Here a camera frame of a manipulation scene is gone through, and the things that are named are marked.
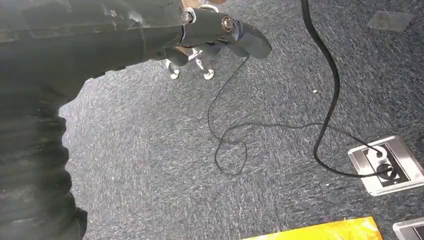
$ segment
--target yellow object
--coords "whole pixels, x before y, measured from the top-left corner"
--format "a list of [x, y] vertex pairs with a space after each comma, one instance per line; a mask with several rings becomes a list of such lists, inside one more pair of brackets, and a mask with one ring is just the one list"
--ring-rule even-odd
[[373, 217], [347, 219], [245, 240], [383, 240]]

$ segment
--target thin black wire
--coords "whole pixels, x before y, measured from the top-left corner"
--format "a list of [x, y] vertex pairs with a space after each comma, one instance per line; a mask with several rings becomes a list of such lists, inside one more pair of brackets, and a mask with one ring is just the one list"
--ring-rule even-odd
[[[327, 115], [325, 117], [324, 122], [310, 122], [310, 123], [306, 123], [304, 125], [299, 125], [299, 126], [295, 126], [295, 125], [289, 125], [289, 124], [283, 124], [283, 123], [261, 123], [261, 122], [245, 122], [245, 123], [241, 123], [241, 124], [237, 124], [237, 125], [233, 125], [231, 127], [229, 127], [227, 130], [225, 130], [225, 132], [222, 134], [222, 137], [218, 137], [217, 134], [214, 133], [214, 131], [212, 130], [211, 127], [211, 120], [210, 120], [210, 112], [211, 112], [211, 108], [214, 105], [214, 103], [216, 102], [216, 100], [218, 99], [219, 95], [222, 93], [223, 89], [226, 87], [226, 85], [234, 78], [234, 76], [236, 75], [236, 73], [240, 70], [240, 68], [242, 66], [245, 65], [246, 61], [250, 58], [249, 56], [241, 63], [240, 66], [238, 66], [238, 68], [234, 71], [234, 73], [229, 77], [229, 79], [224, 83], [224, 85], [221, 87], [221, 89], [218, 91], [217, 95], [215, 96], [215, 98], [213, 99], [212, 103], [209, 105], [209, 108], [207, 110], [207, 125], [209, 127], [210, 132], [212, 133], [212, 135], [219, 140], [219, 144], [218, 147], [216, 148], [215, 154], [214, 154], [214, 162], [216, 164], [216, 166], [218, 167], [218, 169], [227, 175], [239, 175], [242, 171], [243, 168], [246, 165], [247, 159], [248, 159], [248, 147], [246, 145], [245, 142], [241, 141], [241, 140], [235, 140], [235, 141], [229, 141], [229, 140], [224, 140], [224, 137], [226, 136], [226, 134], [231, 131], [234, 130], [236, 128], [240, 128], [240, 127], [244, 127], [244, 126], [259, 126], [259, 127], [284, 127], [284, 128], [289, 128], [289, 129], [302, 129], [302, 128], [307, 128], [310, 126], [319, 126], [321, 125], [321, 130], [319, 132], [318, 138], [316, 139], [315, 145], [313, 147], [313, 157], [315, 158], [315, 161], [323, 168], [327, 169], [330, 172], [333, 172], [335, 174], [338, 175], [342, 175], [342, 176], [346, 176], [346, 177], [351, 177], [351, 178], [367, 178], [367, 177], [373, 177], [373, 176], [378, 176], [378, 175], [382, 175], [385, 173], [388, 173], [390, 171], [393, 170], [393, 168], [388, 168], [386, 170], [383, 171], [378, 171], [372, 174], [352, 174], [352, 173], [346, 173], [346, 172], [342, 172], [339, 170], [336, 170], [334, 168], [329, 167], [328, 165], [326, 165], [325, 163], [323, 163], [320, 158], [318, 157], [318, 148], [321, 144], [321, 141], [324, 137], [324, 134], [327, 130], [327, 128], [332, 129], [336, 132], [342, 133], [352, 139], [354, 139], [355, 141], [363, 144], [364, 146], [367, 146], [370, 149], [373, 149], [375, 151], [377, 151], [377, 153], [380, 153], [379, 150], [375, 149], [374, 147], [368, 145], [367, 143], [365, 143], [364, 141], [360, 140], [359, 138], [353, 136], [352, 134], [348, 133], [345, 130], [336, 128], [331, 126], [330, 120], [331, 120], [331, 116], [333, 115], [334, 109], [336, 108], [337, 105], [337, 101], [339, 99], [339, 93], [340, 93], [340, 77], [339, 77], [339, 71], [337, 69], [337, 65], [334, 62], [334, 59], [330, 53], [330, 51], [328, 50], [328, 48], [325, 46], [325, 44], [323, 43], [323, 41], [321, 40], [320, 36], [318, 35], [317, 31], [315, 30], [313, 24], [312, 24], [312, 20], [311, 20], [311, 15], [310, 15], [310, 11], [309, 11], [309, 3], [308, 0], [301, 0], [301, 5], [302, 5], [302, 15], [303, 15], [303, 21], [306, 25], [306, 28], [309, 32], [309, 34], [311, 35], [311, 37], [313, 38], [313, 40], [315, 41], [315, 43], [318, 45], [319, 49], [321, 50], [321, 52], [324, 54], [325, 58], [327, 59], [327, 62], [331, 68], [332, 74], [333, 74], [333, 78], [334, 78], [334, 95], [333, 98], [331, 100], [330, 103], [330, 107], [329, 110], [327, 112]], [[218, 163], [217, 160], [217, 155], [218, 152], [222, 146], [223, 143], [227, 143], [227, 144], [242, 144], [244, 146], [244, 161], [241, 165], [241, 167], [239, 168], [239, 170], [236, 173], [228, 173], [225, 172], [224, 169], [220, 166], [220, 164]]]

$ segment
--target metal screw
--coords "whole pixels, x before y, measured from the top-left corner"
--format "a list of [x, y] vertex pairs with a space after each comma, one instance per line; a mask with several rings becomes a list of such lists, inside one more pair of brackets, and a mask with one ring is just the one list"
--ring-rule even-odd
[[231, 32], [231, 30], [233, 29], [233, 20], [230, 16], [224, 16], [222, 18], [222, 28], [228, 33]]
[[193, 21], [193, 16], [188, 11], [183, 11], [181, 14], [181, 19], [184, 24], [189, 24]]

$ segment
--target power cord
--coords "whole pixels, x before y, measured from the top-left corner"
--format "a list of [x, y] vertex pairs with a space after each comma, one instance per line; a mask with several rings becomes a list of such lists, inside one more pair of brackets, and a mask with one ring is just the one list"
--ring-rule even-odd
[[[221, 87], [221, 89], [218, 91], [217, 95], [215, 96], [215, 98], [213, 99], [212, 103], [209, 105], [209, 108], [207, 110], [207, 125], [209, 127], [210, 132], [212, 133], [212, 135], [219, 140], [219, 144], [218, 147], [216, 148], [215, 154], [214, 154], [214, 162], [216, 164], [216, 166], [218, 167], [218, 169], [226, 175], [230, 175], [230, 176], [234, 176], [234, 175], [239, 175], [242, 173], [247, 159], [248, 159], [248, 146], [244, 141], [241, 140], [235, 140], [235, 141], [230, 141], [230, 140], [225, 140], [224, 137], [226, 136], [226, 134], [234, 129], [240, 128], [240, 127], [246, 127], [246, 126], [258, 126], [258, 127], [266, 127], [266, 128], [270, 128], [270, 127], [284, 127], [284, 128], [289, 128], [289, 129], [303, 129], [303, 128], [307, 128], [310, 126], [321, 126], [321, 130], [319, 132], [318, 138], [316, 139], [315, 145], [313, 147], [313, 157], [315, 159], [315, 161], [323, 168], [325, 168], [326, 170], [333, 172], [335, 174], [338, 175], [342, 175], [342, 176], [346, 176], [346, 177], [351, 177], [351, 178], [367, 178], [367, 177], [373, 177], [373, 176], [379, 176], [379, 175], [383, 175], [386, 174], [390, 171], [393, 170], [392, 167], [383, 170], [383, 171], [378, 171], [372, 174], [353, 174], [353, 173], [347, 173], [347, 172], [342, 172], [339, 170], [336, 170], [334, 168], [331, 168], [330, 166], [326, 165], [325, 163], [323, 163], [321, 161], [321, 159], [318, 157], [318, 148], [320, 147], [321, 141], [324, 137], [324, 134], [326, 133], [327, 128], [332, 129], [336, 132], [342, 133], [352, 139], [354, 139], [355, 141], [357, 141], [358, 143], [363, 144], [364, 146], [367, 146], [370, 149], [373, 149], [375, 151], [377, 151], [378, 154], [382, 154], [379, 150], [377, 150], [376, 148], [366, 144], [364, 141], [360, 140], [359, 138], [353, 136], [352, 134], [348, 133], [345, 130], [336, 128], [331, 126], [330, 120], [331, 117], [333, 115], [334, 109], [336, 108], [337, 105], [337, 101], [339, 99], [339, 93], [340, 93], [340, 77], [339, 77], [339, 71], [337, 69], [337, 65], [330, 53], [330, 51], [328, 50], [328, 48], [326, 47], [326, 45], [324, 44], [324, 42], [321, 40], [320, 36], [318, 35], [317, 31], [314, 28], [314, 25], [312, 24], [312, 19], [311, 19], [311, 13], [309, 10], [309, 2], [308, 0], [301, 0], [301, 8], [302, 8], [302, 16], [303, 16], [303, 21], [304, 24], [310, 34], [310, 36], [312, 37], [312, 39], [314, 40], [314, 42], [316, 43], [316, 45], [319, 47], [319, 49], [321, 50], [321, 52], [324, 54], [332, 75], [333, 75], [333, 79], [334, 79], [334, 94], [330, 103], [330, 107], [328, 109], [327, 115], [325, 117], [324, 122], [310, 122], [304, 125], [289, 125], [289, 124], [284, 124], [284, 123], [262, 123], [262, 122], [245, 122], [245, 123], [241, 123], [241, 124], [237, 124], [237, 125], [233, 125], [231, 127], [229, 127], [227, 130], [224, 131], [224, 133], [222, 134], [221, 137], [218, 137], [216, 133], [214, 133], [214, 131], [212, 130], [211, 127], [211, 118], [210, 118], [210, 113], [211, 113], [211, 108], [214, 105], [214, 103], [216, 102], [216, 100], [218, 99], [218, 97], [220, 96], [220, 94], [222, 93], [223, 89], [226, 87], [226, 85], [234, 78], [234, 76], [236, 75], [236, 73], [240, 70], [241, 67], [243, 67], [245, 65], [245, 63], [247, 62], [247, 60], [250, 58], [249, 56], [246, 57], [246, 59], [241, 63], [241, 65], [235, 70], [235, 72], [229, 77], [229, 79], [224, 83], [224, 85]], [[218, 152], [222, 146], [223, 143], [226, 144], [242, 144], [244, 147], [244, 161], [241, 165], [241, 167], [239, 168], [239, 170], [236, 173], [228, 173], [225, 172], [224, 169], [221, 167], [221, 165], [219, 164], [218, 160], [217, 160], [217, 155]]]

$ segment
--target electrical outlet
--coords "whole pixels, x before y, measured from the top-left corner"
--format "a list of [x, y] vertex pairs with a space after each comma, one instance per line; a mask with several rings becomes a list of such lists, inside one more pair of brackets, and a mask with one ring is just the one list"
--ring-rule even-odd
[[373, 174], [393, 168], [393, 171], [380, 176], [361, 178], [372, 196], [424, 185], [424, 170], [401, 137], [390, 136], [369, 145], [380, 152], [364, 145], [348, 151], [358, 174]]
[[424, 240], [424, 217], [393, 224], [399, 240]]

